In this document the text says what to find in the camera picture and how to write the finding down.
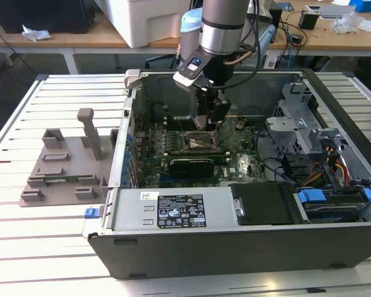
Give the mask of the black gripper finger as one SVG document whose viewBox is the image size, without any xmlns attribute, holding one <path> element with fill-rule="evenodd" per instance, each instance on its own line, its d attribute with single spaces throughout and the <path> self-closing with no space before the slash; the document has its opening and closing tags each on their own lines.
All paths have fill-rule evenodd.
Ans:
<svg viewBox="0 0 371 297">
<path fill-rule="evenodd" d="M 195 118 L 195 122 L 197 124 L 205 124 L 208 119 L 209 115 L 209 97 L 208 97 L 208 90 L 206 88 L 199 88 L 196 91 L 197 97 L 197 116 Z"/>
<path fill-rule="evenodd" d="M 215 130 L 216 125 L 222 122 L 229 109 L 231 101 L 225 98 L 223 92 L 215 92 L 208 101 L 208 129 Z"/>
</svg>

